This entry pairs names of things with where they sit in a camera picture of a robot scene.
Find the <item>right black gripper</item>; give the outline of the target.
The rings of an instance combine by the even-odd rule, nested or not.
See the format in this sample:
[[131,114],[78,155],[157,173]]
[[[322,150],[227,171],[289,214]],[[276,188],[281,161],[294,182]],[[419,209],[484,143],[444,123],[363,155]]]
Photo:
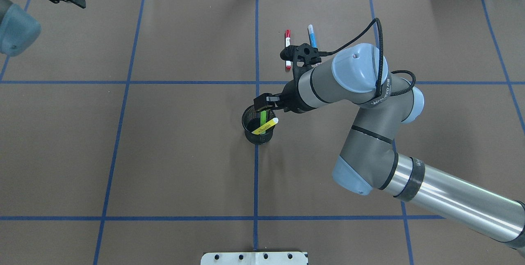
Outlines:
[[294,112],[302,114],[308,112],[308,105],[302,100],[294,80],[285,84],[283,91],[278,94],[263,93],[253,99],[253,107],[255,112],[267,111],[267,122],[278,118],[278,111]]

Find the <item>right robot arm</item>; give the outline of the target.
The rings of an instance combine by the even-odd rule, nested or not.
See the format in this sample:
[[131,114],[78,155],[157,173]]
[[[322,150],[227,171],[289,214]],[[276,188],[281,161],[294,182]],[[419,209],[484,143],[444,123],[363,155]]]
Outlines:
[[524,254],[524,203],[433,168],[394,149],[399,128],[425,105],[415,80],[390,72],[383,49],[370,43],[320,51],[291,45],[281,51],[293,79],[278,94],[263,93],[255,112],[302,114],[347,100],[359,107],[333,170],[343,188],[360,195],[383,190]]

